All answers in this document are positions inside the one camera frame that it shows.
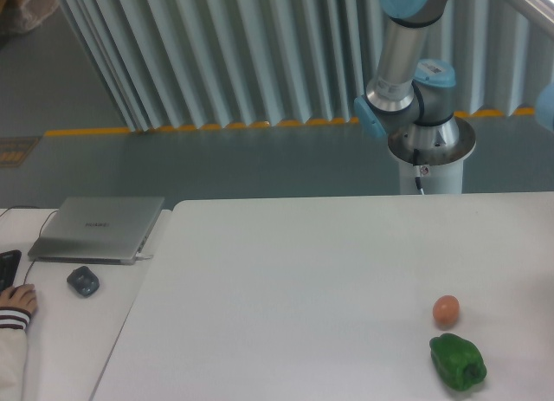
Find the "person's hand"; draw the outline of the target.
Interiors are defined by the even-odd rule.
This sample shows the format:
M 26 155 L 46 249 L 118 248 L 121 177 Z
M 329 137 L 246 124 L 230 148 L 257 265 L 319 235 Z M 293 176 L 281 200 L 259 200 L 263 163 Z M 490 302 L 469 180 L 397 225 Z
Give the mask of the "person's hand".
M 6 288 L 1 292 L 0 308 L 14 310 L 32 317 L 38 308 L 35 285 L 23 284 L 18 287 Z

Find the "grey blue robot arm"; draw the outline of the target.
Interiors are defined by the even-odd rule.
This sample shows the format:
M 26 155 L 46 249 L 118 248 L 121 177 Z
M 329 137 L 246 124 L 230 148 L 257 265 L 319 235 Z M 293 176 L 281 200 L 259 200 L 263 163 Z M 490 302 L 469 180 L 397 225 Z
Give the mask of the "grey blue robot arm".
M 379 0 L 389 17 L 377 72 L 365 94 L 354 101 L 362 128 L 373 137 L 418 121 L 424 110 L 413 83 L 428 27 L 442 16 L 449 0 Z M 519 13 L 553 34 L 553 0 L 506 0 Z

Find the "white striped sleeve forearm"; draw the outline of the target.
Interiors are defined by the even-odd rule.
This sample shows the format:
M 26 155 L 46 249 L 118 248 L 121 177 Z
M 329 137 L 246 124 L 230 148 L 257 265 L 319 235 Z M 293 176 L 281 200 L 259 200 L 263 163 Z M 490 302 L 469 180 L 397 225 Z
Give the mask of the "white striped sleeve forearm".
M 27 326 L 31 314 L 14 307 L 1 308 L 1 399 L 22 400 L 27 359 Z

